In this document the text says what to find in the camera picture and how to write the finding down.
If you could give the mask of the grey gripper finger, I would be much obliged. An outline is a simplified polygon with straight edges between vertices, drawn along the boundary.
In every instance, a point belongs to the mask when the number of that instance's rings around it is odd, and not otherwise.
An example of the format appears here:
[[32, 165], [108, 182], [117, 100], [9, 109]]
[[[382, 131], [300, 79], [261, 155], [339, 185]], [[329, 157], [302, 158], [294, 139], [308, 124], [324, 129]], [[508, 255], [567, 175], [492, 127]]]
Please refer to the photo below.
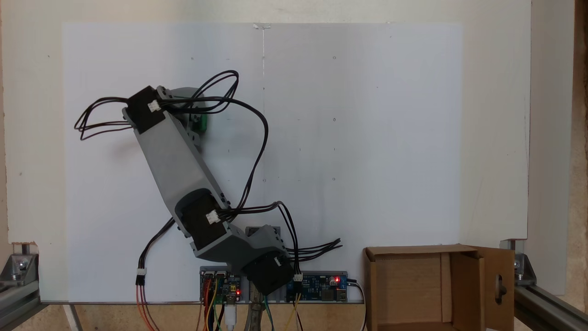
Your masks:
[[186, 114], [185, 129], [191, 138], [200, 138], [202, 132], [203, 115], [201, 114]]

